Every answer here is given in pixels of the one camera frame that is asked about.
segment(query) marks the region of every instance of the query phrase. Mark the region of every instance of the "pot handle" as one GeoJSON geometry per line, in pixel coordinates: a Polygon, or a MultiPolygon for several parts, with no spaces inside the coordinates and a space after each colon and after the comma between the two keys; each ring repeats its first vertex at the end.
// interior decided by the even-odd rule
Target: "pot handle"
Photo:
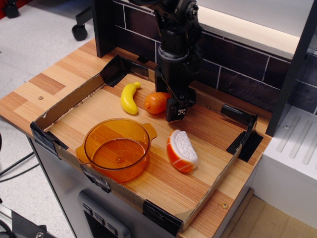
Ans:
{"type": "Polygon", "coordinates": [[[147,131],[147,133],[149,134],[150,140],[153,140],[154,138],[156,138],[158,136],[157,131],[155,130],[155,128],[150,123],[142,124],[142,126],[147,131]]]}
{"type": "Polygon", "coordinates": [[[85,153],[85,145],[81,145],[80,147],[78,147],[75,152],[76,152],[77,160],[81,165],[90,163],[85,153]]]}

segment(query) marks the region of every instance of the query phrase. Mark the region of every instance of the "white wall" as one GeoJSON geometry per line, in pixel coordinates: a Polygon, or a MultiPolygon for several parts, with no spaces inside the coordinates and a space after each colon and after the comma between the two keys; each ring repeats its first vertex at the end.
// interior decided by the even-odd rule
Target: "white wall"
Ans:
{"type": "Polygon", "coordinates": [[[301,36],[314,0],[197,0],[197,4],[301,36]]]}

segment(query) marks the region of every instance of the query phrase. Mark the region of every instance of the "dark tile wall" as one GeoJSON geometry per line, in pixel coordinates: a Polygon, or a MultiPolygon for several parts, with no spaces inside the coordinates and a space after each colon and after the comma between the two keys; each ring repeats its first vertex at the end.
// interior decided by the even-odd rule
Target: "dark tile wall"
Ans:
{"type": "MultiPolygon", "coordinates": [[[[120,0],[114,3],[118,46],[157,62],[160,37],[153,13],[120,0]]],[[[272,112],[289,60],[207,31],[198,44],[204,58],[202,83],[272,112]]]]}
{"type": "Polygon", "coordinates": [[[297,93],[293,105],[317,115],[317,57],[309,56],[307,70],[302,81],[295,84],[297,93]]]}

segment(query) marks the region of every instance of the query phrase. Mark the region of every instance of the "wood grain surface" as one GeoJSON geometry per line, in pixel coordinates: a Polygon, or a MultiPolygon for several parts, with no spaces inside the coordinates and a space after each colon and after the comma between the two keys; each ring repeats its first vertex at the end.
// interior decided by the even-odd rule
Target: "wood grain surface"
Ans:
{"type": "MultiPolygon", "coordinates": [[[[98,58],[95,41],[88,42],[1,99],[1,117],[32,137],[32,121],[99,73],[116,54],[131,60],[137,58],[121,49],[115,49],[103,58],[98,58]]],[[[155,64],[149,62],[146,67],[154,68],[155,64]]],[[[171,214],[184,217],[195,208],[232,158],[226,148],[246,129],[200,105],[191,107],[184,120],[167,123],[164,113],[151,115],[143,109],[145,97],[154,90],[152,82],[129,74],[114,88],[106,86],[97,90],[93,96],[60,118],[48,130],[64,142],[69,147],[68,151],[75,156],[75,150],[83,143],[87,132],[103,120],[129,118],[140,123],[150,122],[158,133],[157,138],[152,141],[150,165],[137,180],[124,186],[171,214]],[[132,116],[121,108],[120,94],[127,83],[137,80],[141,81],[141,89],[135,94],[139,112],[132,116]],[[198,154],[198,167],[190,174],[180,173],[168,160],[166,142],[175,129],[187,132],[198,154]]],[[[217,93],[217,98],[229,100],[228,103],[234,105],[238,102],[238,107],[247,111],[256,110],[260,115],[257,131],[264,139],[249,162],[238,160],[234,164],[190,227],[185,232],[180,232],[178,237],[213,237],[270,141],[270,137],[264,134],[270,114],[239,100],[230,101],[232,98],[221,92],[217,93]],[[221,206],[223,203],[228,204],[229,209],[224,209],[221,206]]]]}

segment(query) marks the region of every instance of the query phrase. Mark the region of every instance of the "toy orange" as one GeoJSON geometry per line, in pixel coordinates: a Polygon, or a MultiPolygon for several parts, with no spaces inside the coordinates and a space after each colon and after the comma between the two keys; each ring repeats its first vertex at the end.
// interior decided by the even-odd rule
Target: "toy orange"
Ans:
{"type": "Polygon", "coordinates": [[[198,156],[185,131],[175,130],[167,140],[170,162],[179,171],[190,173],[197,167],[198,156]]]}
{"type": "Polygon", "coordinates": [[[164,112],[166,109],[166,101],[169,98],[171,98],[171,96],[168,93],[151,93],[146,97],[144,107],[152,114],[164,112]]]}

